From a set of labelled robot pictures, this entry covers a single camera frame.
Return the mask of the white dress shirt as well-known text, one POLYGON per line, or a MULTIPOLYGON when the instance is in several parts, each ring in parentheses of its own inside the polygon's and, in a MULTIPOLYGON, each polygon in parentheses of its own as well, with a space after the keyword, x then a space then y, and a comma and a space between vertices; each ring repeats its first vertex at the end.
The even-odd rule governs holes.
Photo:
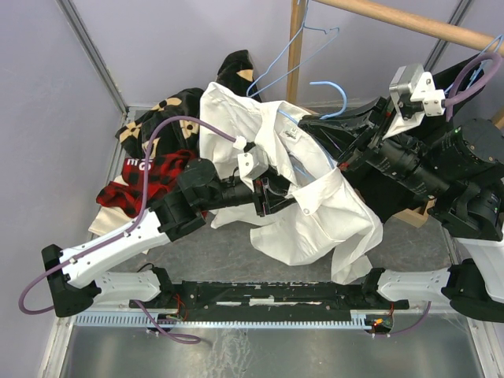
POLYGON ((298 127, 305 115, 289 102, 260 103, 216 82, 208 85, 200 99, 201 120, 266 152, 269 164, 290 181, 288 196, 294 199, 266 217, 251 204, 218 209, 211 226, 253 224, 252 246, 289 266, 308 265, 332 252, 332 281, 349 284, 372 268, 366 252, 381 243, 383 226, 320 145, 298 127))

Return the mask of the black button shirt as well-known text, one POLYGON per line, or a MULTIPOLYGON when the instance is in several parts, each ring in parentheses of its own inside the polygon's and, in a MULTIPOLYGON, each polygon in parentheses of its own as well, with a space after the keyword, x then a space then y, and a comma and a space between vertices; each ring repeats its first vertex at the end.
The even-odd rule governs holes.
MULTIPOLYGON (((476 55, 473 55, 441 72, 432 74, 436 89, 446 90, 455 81, 458 73, 475 57, 476 55)), ((466 74, 459 87, 460 91, 463 90, 463 86, 467 86, 471 75, 476 69, 473 68, 466 74)), ((457 112, 482 90, 454 106, 452 123, 457 112)), ((420 126, 406 134, 419 139, 427 146, 431 146, 438 138, 449 131, 450 126, 445 118, 446 116, 426 117, 420 126)), ((408 191, 400 183, 396 183, 390 177, 383 176, 381 172, 370 165, 361 165, 358 169, 350 172, 344 171, 343 176, 352 188, 358 191, 362 201, 379 217, 382 224, 404 209, 416 209, 424 205, 424 200, 418 199, 414 193, 408 191)))

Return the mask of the red black plaid shirt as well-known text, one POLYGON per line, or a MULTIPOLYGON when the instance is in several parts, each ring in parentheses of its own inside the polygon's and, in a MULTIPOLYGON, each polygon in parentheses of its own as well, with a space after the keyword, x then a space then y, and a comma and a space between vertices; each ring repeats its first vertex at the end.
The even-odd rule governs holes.
POLYGON ((178 175, 196 157, 196 153, 191 150, 160 155, 148 162, 127 157, 124 159, 121 174, 101 189, 96 202, 108 208, 117 207, 127 217, 137 217, 143 201, 145 168, 148 168, 147 203, 150 203, 172 191, 178 175))

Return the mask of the light blue hanger with shirt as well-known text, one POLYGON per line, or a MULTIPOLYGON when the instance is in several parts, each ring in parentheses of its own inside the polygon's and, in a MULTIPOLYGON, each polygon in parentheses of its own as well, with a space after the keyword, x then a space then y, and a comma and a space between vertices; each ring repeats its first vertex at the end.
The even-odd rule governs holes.
MULTIPOLYGON (((495 36, 494 39, 479 52, 479 56, 486 54, 486 53, 497 53, 499 51, 500 47, 502 46, 502 44, 503 44, 503 34, 499 34, 499 35, 495 36)), ((484 70, 485 65, 486 65, 486 61, 481 61, 481 63, 478 65, 477 69, 470 76, 470 80, 469 80, 470 83, 477 80, 479 74, 481 74, 482 71, 484 70)))

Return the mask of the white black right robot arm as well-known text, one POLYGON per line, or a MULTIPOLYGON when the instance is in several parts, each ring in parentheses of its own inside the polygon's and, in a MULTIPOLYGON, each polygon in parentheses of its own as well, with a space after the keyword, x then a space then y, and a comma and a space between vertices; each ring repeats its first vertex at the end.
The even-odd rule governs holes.
POLYGON ((440 294, 467 317, 500 323, 502 266, 487 248, 503 241, 502 134, 489 120, 455 126, 436 116, 386 136, 395 116, 412 112, 410 105, 395 109, 390 99, 378 98, 336 117, 305 116, 299 125, 337 161, 382 221, 427 205, 451 236, 481 245, 448 269, 440 294))

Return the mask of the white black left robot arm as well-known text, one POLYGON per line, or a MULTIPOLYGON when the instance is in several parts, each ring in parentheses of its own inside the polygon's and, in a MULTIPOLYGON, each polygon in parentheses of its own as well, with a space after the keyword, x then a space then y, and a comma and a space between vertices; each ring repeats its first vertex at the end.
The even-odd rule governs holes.
POLYGON ((174 288, 163 269, 115 273, 112 268, 145 250, 174 242, 206 223, 210 210, 253 205, 259 217, 294 202, 291 182, 273 167, 261 168, 250 184, 232 175, 221 179, 208 159, 191 161, 176 178, 175 188, 130 223, 80 246, 42 251, 47 282, 58 317, 71 317, 95 304, 139 300, 165 307, 174 288))

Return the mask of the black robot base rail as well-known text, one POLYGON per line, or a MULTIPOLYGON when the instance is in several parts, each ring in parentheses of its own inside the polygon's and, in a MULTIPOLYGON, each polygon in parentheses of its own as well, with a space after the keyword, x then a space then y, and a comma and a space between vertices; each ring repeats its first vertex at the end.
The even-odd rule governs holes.
POLYGON ((173 283, 164 269, 161 292, 149 302, 131 300, 163 328, 372 329, 372 316, 391 316, 410 307, 377 292, 378 274, 360 284, 333 282, 173 283))

